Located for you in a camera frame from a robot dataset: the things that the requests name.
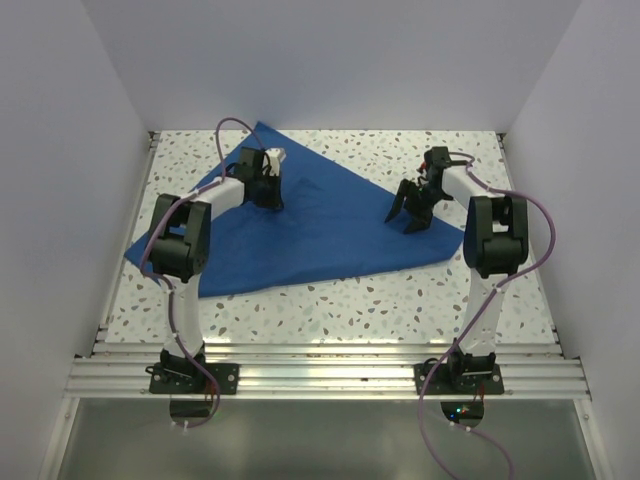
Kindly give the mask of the blue surgical drape cloth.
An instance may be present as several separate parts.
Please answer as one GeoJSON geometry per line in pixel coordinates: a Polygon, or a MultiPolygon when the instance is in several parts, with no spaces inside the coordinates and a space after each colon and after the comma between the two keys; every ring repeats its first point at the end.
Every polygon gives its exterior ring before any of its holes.
{"type": "Polygon", "coordinates": [[[433,219],[429,229],[407,234],[407,213],[384,220],[393,194],[263,123],[255,131],[245,146],[286,152],[284,208],[245,204],[213,221],[201,297],[427,266],[458,250],[459,229],[433,219]]]}

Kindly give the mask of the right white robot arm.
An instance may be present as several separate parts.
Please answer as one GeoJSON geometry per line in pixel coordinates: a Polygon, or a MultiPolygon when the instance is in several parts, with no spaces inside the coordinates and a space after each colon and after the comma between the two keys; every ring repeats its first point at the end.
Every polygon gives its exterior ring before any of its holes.
{"type": "Polygon", "coordinates": [[[471,172],[473,158],[440,146],[427,150],[418,178],[400,182],[385,221],[409,214],[406,234],[428,230],[434,208],[455,201],[466,209],[463,257],[470,269],[467,311],[458,338],[442,360],[451,389],[468,392],[495,364],[496,333],[507,280],[529,256],[527,201],[481,183],[471,172]]]}

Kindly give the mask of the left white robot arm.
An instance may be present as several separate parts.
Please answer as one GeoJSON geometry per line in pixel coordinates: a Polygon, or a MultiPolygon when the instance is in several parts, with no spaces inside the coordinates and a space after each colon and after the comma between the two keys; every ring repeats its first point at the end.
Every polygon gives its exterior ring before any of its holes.
{"type": "Polygon", "coordinates": [[[207,367],[197,361],[204,348],[198,289],[209,260],[212,222],[247,203],[282,210],[285,159],[283,148],[243,147],[239,160],[211,182],[156,200],[140,270],[158,281],[167,295],[169,334],[161,358],[184,358],[175,365],[172,379],[185,392],[201,390],[208,379],[207,367]]]}

